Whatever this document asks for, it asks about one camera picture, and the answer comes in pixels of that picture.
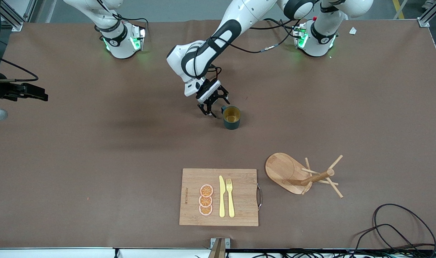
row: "gray floor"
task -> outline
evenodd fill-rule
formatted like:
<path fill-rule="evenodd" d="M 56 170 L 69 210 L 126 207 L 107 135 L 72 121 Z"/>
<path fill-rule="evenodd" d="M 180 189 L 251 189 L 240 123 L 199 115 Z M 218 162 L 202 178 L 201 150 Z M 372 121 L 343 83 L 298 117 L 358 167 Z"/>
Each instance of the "gray floor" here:
<path fill-rule="evenodd" d="M 220 20 L 231 0 L 126 0 L 118 13 L 126 18 L 146 18 L 151 22 L 181 22 L 188 20 Z M 406 18 L 417 18 L 423 13 L 424 0 L 409 0 L 403 13 Z M 319 11 L 318 4 L 307 18 Z M 43 0 L 36 22 L 90 23 L 90 19 L 62 0 Z M 374 0 L 371 10 L 358 19 L 392 19 L 396 10 L 391 0 Z M 277 5 L 265 18 L 284 19 Z M 430 22 L 436 42 L 436 17 Z M 0 39 L 8 42 L 10 31 L 4 30 Z M 0 56 L 5 46 L 0 43 Z"/>

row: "teal mug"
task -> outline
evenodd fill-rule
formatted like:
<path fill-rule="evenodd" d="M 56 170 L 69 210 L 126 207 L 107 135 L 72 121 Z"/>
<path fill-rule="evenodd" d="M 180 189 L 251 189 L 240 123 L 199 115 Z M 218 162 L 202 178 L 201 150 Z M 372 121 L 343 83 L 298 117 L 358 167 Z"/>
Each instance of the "teal mug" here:
<path fill-rule="evenodd" d="M 224 127 L 229 130 L 239 128 L 241 112 L 236 106 L 222 106 L 221 114 L 224 121 Z"/>

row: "table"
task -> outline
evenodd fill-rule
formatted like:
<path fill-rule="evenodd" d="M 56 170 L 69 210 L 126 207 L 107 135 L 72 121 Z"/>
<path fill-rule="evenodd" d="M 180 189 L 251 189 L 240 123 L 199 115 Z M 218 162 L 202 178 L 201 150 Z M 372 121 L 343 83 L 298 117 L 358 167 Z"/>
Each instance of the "table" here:
<path fill-rule="evenodd" d="M 27 23 L 11 36 L 5 59 L 36 72 L 49 102 L 0 100 L 9 112 L 0 122 L 0 247 L 201 248 L 230 237 L 233 248 L 352 248 L 387 202 L 413 210 L 436 235 L 428 28 L 344 21 L 320 58 L 291 41 L 263 54 L 228 48 L 214 64 L 242 110 L 241 127 L 229 131 L 183 95 L 165 61 L 172 46 L 207 38 L 218 23 L 150 24 L 150 52 L 126 60 L 105 50 L 91 24 Z M 235 44 L 262 49 L 283 37 L 248 31 Z M 0 72 L 26 76 L 5 64 Z M 323 184 L 304 196 L 285 191 L 264 171 L 275 152 L 308 157 L 319 171 L 343 154 L 333 180 L 345 198 Z M 259 227 L 180 226 L 183 168 L 256 168 Z M 385 209 L 378 221 L 430 242 L 400 210 Z M 360 247 L 384 245 L 369 234 Z"/>

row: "knife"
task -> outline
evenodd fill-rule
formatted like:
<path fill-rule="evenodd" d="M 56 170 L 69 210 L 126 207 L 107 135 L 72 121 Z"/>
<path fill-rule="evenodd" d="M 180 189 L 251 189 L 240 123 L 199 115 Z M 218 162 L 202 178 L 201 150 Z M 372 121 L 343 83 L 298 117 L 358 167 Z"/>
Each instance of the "knife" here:
<path fill-rule="evenodd" d="M 224 179 L 222 176 L 219 176 L 219 216 L 224 217 L 226 212 L 224 211 L 224 193 L 226 192 L 226 185 L 224 184 Z"/>

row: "orange slice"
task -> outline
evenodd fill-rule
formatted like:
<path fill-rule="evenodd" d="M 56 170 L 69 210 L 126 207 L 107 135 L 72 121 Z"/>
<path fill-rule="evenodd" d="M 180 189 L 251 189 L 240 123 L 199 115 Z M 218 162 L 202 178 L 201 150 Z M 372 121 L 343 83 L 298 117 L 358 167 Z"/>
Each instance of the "orange slice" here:
<path fill-rule="evenodd" d="M 198 203 L 200 204 L 200 206 L 202 206 L 204 208 L 210 207 L 212 202 L 213 202 L 213 199 L 211 199 L 211 197 L 199 196 L 199 198 L 198 198 Z"/>
<path fill-rule="evenodd" d="M 210 207 L 202 207 L 199 206 L 198 207 L 198 211 L 200 212 L 200 214 L 204 215 L 204 216 L 208 216 L 211 214 L 211 212 L 213 211 L 213 206 Z"/>
<path fill-rule="evenodd" d="M 200 188 L 200 195 L 203 197 L 210 197 L 213 194 L 213 187 L 210 186 L 208 183 L 203 185 Z"/>

